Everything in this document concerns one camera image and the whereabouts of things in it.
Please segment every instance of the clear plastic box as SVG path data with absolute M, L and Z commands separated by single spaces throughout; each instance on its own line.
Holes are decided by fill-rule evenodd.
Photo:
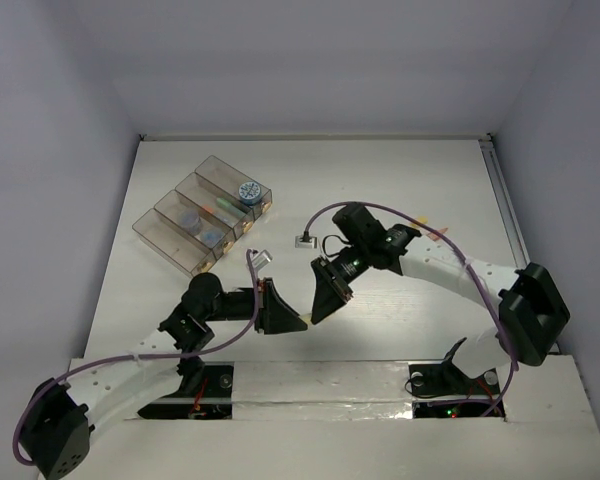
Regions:
M 213 155 L 202 162 L 195 173 L 228 194 L 234 206 L 251 209 L 254 220 L 269 210 L 273 203 L 271 190 Z
M 133 224 L 140 238 L 163 258 L 191 277 L 216 263 L 213 251 L 155 209 Z
M 236 240 L 253 226 L 253 210 L 196 173 L 180 182 L 176 191 L 231 228 Z
M 235 243 L 233 230 L 184 195 L 171 190 L 154 207 L 189 235 L 213 250 L 217 260 Z

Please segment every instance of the white table surface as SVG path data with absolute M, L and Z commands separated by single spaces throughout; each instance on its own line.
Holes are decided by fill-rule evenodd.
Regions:
M 503 265 L 513 256 L 477 141 L 143 142 L 131 175 L 86 357 L 115 354 L 171 312 L 188 279 L 142 243 L 132 224 L 214 154 L 273 191 L 274 205 L 211 270 L 225 288 L 249 286 L 246 248 L 268 249 L 274 278 L 298 312 L 311 309 L 317 250 L 294 248 L 295 235 L 321 207 L 366 200 L 428 217 L 469 255 Z M 312 233 L 338 233 L 330 214 Z M 386 227 L 401 222 L 384 212 Z M 354 300 L 308 332 L 247 335 L 209 360 L 394 360 L 440 358 L 491 320 L 483 308 L 418 280 L 369 271 Z M 242 322 L 216 323 L 217 341 Z
M 124 351 L 153 330 L 179 301 L 187 277 L 140 242 L 131 225 L 211 154 L 261 181 L 274 196 L 272 209 L 212 269 L 226 288 L 248 285 L 245 249 L 266 248 L 275 260 L 262 273 L 275 279 L 283 298 L 298 311 L 309 311 L 314 291 L 309 262 L 318 252 L 295 249 L 294 236 L 313 212 L 341 200 L 384 203 L 414 216 L 425 215 L 430 225 L 449 227 L 449 235 L 469 255 L 513 265 L 476 141 L 143 142 L 86 358 Z M 383 213 L 378 216 L 385 226 L 395 221 Z M 334 230 L 328 215 L 316 223 L 314 233 Z M 355 299 L 346 308 L 308 332 L 277 337 L 250 333 L 207 360 L 236 361 L 237 371 L 247 372 L 243 380 L 259 371 L 290 368 L 310 384 L 324 375 L 316 373 L 321 369 L 313 361 L 439 358 L 458 338 L 490 324 L 480 307 L 435 286 L 386 272 L 368 272 L 353 288 Z M 217 341 L 242 325 L 215 324 Z M 298 363 L 262 369 L 255 363 L 240 364 L 258 361 Z M 338 362 L 330 368 L 329 375 L 334 375 L 339 369 L 344 373 L 364 367 Z M 387 370 L 392 373 L 386 382 L 378 383 L 381 371 L 381 365 L 371 365 L 369 388 L 382 384 L 386 398 L 381 399 L 404 398 L 409 403 L 395 370 Z M 499 374 L 504 377 L 506 370 Z M 282 391 L 262 383 L 257 390 L 274 398 L 274 403 L 282 399 L 289 408 L 289 392 L 294 389 L 284 384 L 288 378 L 279 380 Z M 247 383 L 255 385 L 255 379 Z M 345 386 L 346 392 L 364 392 L 355 382 Z M 248 390 L 249 395 L 258 394 L 255 388 Z M 295 391 L 314 401 L 320 389 Z M 338 392 L 325 398 L 340 398 Z M 333 421 L 320 415 L 307 420 L 304 415 L 281 416 L 278 410 L 257 406 L 242 413 L 240 420 L 131 420 L 107 433 L 70 478 L 600 479 L 600 435 L 570 357 L 549 357 L 539 368 L 523 366 L 505 408 L 507 422 L 350 421 L 357 417 L 347 415 L 334 415 Z

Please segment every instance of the white panel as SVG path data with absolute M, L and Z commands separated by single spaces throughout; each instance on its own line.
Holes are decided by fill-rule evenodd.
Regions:
M 143 133 L 484 133 L 571 1 L 72 3 Z
M 600 480 L 593 419 L 364 422 L 129 421 L 72 480 L 346 478 Z

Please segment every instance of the gray wall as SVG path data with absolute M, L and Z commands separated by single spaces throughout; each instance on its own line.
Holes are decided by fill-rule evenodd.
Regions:
M 571 0 L 71 2 L 142 133 L 484 133 Z
M 532 258 L 572 320 L 575 355 L 600 426 L 600 0 L 577 0 L 496 136 Z
M 137 135 L 71 6 L 0 0 L 0 479 L 33 388 L 82 353 Z

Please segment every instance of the black mount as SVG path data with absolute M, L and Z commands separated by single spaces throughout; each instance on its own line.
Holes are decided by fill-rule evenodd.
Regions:
M 303 332 L 308 325 L 298 312 L 278 294 L 273 280 L 265 278 L 259 284 L 261 305 L 256 317 L 255 330 L 265 335 Z M 212 273 L 203 273 L 191 280 L 182 296 L 182 305 L 204 321 L 248 320 L 253 315 L 253 288 L 224 292 L 220 279 Z

